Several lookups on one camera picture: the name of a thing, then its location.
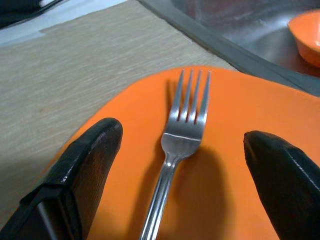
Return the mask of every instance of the table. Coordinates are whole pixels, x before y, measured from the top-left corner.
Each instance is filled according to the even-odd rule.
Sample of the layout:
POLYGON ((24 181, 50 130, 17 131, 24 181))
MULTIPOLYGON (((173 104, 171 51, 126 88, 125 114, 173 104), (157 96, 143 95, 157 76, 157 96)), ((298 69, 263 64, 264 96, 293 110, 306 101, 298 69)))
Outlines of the table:
POLYGON ((178 66, 234 70, 135 0, 40 36, 0 48, 1 228, 60 147, 121 90, 178 66))

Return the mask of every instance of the fork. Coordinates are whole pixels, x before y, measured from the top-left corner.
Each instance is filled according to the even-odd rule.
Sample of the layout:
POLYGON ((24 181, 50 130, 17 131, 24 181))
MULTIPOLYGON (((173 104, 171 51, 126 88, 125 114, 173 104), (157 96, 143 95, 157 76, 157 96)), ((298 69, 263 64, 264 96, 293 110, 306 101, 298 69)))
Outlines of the fork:
POLYGON ((182 110, 180 111, 180 99, 184 81, 184 72, 185 71, 183 69, 180 74, 173 104, 169 113, 168 122, 161 138, 161 146, 165 152, 165 160, 153 193, 140 240, 156 239, 176 168, 183 159, 186 159, 196 152, 200 146, 204 134, 208 112, 211 72, 208 72, 207 74, 202 103, 198 114, 197 99, 202 72, 201 70, 198 72, 191 110, 189 112, 188 108, 191 83, 193 79, 193 70, 190 72, 184 104, 182 110))

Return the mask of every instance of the fork handle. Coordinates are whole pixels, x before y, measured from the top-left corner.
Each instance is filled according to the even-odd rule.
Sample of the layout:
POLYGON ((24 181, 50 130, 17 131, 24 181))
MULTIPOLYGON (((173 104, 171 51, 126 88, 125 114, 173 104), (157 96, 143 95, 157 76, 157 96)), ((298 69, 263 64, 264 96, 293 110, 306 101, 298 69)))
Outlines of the fork handle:
POLYGON ((153 193, 140 240, 155 240, 157 237, 169 189, 179 160, 181 160, 179 156, 172 155, 168 152, 165 154, 165 161, 153 193))

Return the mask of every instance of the orange plate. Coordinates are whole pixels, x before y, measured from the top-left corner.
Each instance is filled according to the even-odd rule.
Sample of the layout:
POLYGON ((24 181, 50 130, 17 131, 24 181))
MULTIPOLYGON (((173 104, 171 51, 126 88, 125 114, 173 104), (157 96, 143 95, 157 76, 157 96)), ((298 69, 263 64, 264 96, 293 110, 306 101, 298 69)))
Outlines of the orange plate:
MULTIPOLYGON (((188 66, 185 75, 191 68, 203 70, 201 89, 206 72, 212 71, 208 117, 200 150, 183 161, 174 176, 158 239, 277 239, 246 166, 244 133, 276 134, 303 149, 319 165, 319 98, 214 67, 188 66)), ((88 240, 139 238, 165 158, 160 137, 181 70, 163 71, 131 85, 61 149, 102 118, 114 117, 123 125, 121 149, 88 240)))

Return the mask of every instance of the orange bowl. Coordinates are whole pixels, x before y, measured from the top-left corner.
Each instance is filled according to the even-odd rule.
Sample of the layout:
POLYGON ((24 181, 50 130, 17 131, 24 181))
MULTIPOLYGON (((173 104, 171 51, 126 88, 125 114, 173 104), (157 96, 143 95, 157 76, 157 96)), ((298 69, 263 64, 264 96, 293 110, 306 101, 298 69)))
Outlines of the orange bowl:
POLYGON ((296 16, 288 23, 288 27, 301 57, 320 68, 320 9, 296 16))

